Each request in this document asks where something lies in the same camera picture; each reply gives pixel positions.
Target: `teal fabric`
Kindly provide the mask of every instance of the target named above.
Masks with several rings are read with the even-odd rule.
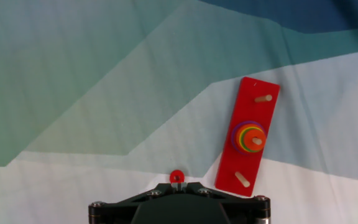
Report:
[[[296,96],[284,98],[287,107],[281,105],[279,114],[286,119],[274,122],[302,141],[290,144],[283,141],[287,135],[273,134],[269,139],[281,150],[266,152],[266,158],[358,179],[358,172],[344,171],[341,162],[328,167],[319,149],[318,127],[329,116],[319,114],[322,99],[311,96],[324,83],[318,75],[341,74],[330,65],[322,74],[306,69],[308,77],[319,78],[314,85],[301,73],[288,75],[295,69],[291,66],[358,52],[358,29],[304,34],[195,0],[11,4],[0,2],[0,166],[25,150],[18,159],[150,172],[170,172],[176,164],[202,176],[221,152],[231,110],[228,97],[235,96],[233,80],[252,75],[279,82],[283,94]],[[352,83],[358,60],[351,62],[347,71],[352,73],[327,82]],[[209,137],[187,145],[187,151],[147,140],[203,90],[225,80],[233,81],[231,95],[223,101],[210,96],[216,110],[225,107],[221,114],[211,113],[222,119],[220,125],[205,129],[197,126],[201,118],[184,116],[193,125],[179,132],[201,129]],[[332,89],[333,94],[341,88]],[[288,117],[300,125],[289,125]],[[206,146],[211,137],[215,141]],[[131,159],[137,147],[143,151]],[[56,159],[54,153],[91,154],[95,160]],[[333,150],[330,157],[338,154]]]

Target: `red board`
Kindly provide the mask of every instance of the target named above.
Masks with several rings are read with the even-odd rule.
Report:
[[[241,80],[216,176],[215,187],[217,189],[247,197],[252,195],[264,149],[255,153],[240,153],[232,145],[232,131],[244,121],[253,121],[263,127],[267,136],[279,91],[280,86],[273,83],[248,77]],[[255,98],[266,95],[271,95],[272,100],[255,102]],[[249,187],[244,187],[241,184],[234,175],[236,172],[240,172],[249,181]]]

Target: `bolt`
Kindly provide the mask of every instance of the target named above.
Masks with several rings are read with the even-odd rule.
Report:
[[[266,196],[263,196],[263,195],[256,195],[254,197],[254,199],[256,199],[256,200],[267,200],[268,198]]]
[[[154,196],[154,197],[156,197],[156,196],[159,196],[160,194],[162,194],[161,191],[159,191],[159,190],[152,190],[152,191],[150,191],[147,195],[148,195],[148,196]]]
[[[93,202],[90,204],[92,207],[102,207],[106,202]]]
[[[211,193],[211,191],[208,190],[208,189],[202,188],[202,189],[198,189],[198,193],[200,193],[200,194],[209,194],[209,193]]]

